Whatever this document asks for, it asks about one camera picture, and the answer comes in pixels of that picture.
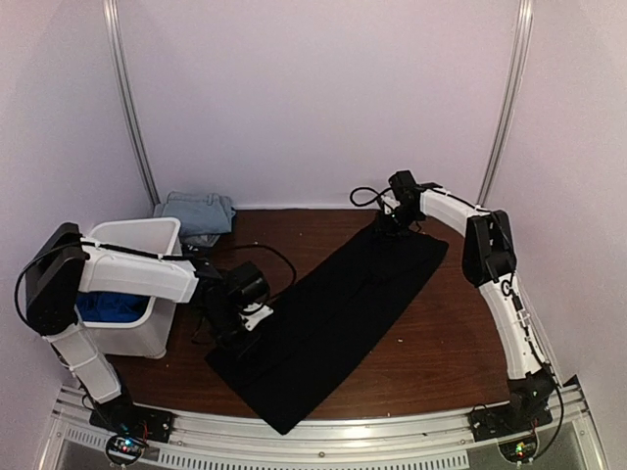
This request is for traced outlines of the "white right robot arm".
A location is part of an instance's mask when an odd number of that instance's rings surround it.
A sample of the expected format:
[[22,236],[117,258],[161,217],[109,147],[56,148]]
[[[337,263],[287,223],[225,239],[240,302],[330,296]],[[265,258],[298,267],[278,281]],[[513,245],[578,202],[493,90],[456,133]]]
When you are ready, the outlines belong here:
[[390,176],[375,201],[387,233],[407,231],[412,223],[432,217],[463,236],[462,273],[488,306],[506,357],[510,404],[502,421],[509,431],[524,431],[539,417],[556,384],[520,295],[507,213],[471,204],[437,183],[418,183],[409,170]]

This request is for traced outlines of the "light blue denim skirt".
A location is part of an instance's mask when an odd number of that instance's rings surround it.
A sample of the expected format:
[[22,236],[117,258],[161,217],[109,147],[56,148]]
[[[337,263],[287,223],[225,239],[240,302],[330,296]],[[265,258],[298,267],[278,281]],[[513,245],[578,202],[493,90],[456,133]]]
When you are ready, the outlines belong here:
[[153,217],[177,218],[179,235],[184,237],[230,233],[235,215],[232,200],[218,193],[171,191],[153,210]]

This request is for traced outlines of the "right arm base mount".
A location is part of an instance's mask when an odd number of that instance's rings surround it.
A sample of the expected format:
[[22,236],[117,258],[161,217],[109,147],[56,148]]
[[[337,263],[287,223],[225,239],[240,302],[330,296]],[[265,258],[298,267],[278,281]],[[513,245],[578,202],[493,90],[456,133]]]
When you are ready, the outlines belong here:
[[531,464],[540,454],[539,428],[553,423],[548,401],[528,406],[522,395],[513,394],[503,404],[477,404],[467,413],[473,441],[498,442],[501,457],[511,464]]

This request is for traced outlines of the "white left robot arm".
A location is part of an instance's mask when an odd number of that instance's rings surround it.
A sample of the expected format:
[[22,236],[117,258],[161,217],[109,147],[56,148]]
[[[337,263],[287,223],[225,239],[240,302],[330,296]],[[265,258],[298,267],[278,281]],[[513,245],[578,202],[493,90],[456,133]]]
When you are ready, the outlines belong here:
[[[121,398],[122,380],[108,355],[161,358],[178,305],[195,305],[220,345],[246,350],[254,330],[273,310],[263,274],[250,262],[219,272],[183,255],[174,217],[104,222],[82,235],[61,224],[20,274],[23,322],[60,354],[99,404],[104,420],[121,435],[141,424],[135,406]],[[84,317],[80,295],[113,293],[142,298],[130,322]]]

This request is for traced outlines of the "black garment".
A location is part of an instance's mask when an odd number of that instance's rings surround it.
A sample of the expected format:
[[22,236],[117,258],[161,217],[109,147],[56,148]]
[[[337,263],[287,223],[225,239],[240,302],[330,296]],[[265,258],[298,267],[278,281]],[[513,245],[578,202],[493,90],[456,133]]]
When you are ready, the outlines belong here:
[[247,352],[214,349],[206,362],[266,424],[286,435],[376,347],[448,248],[430,235],[386,237],[368,225],[274,303]]

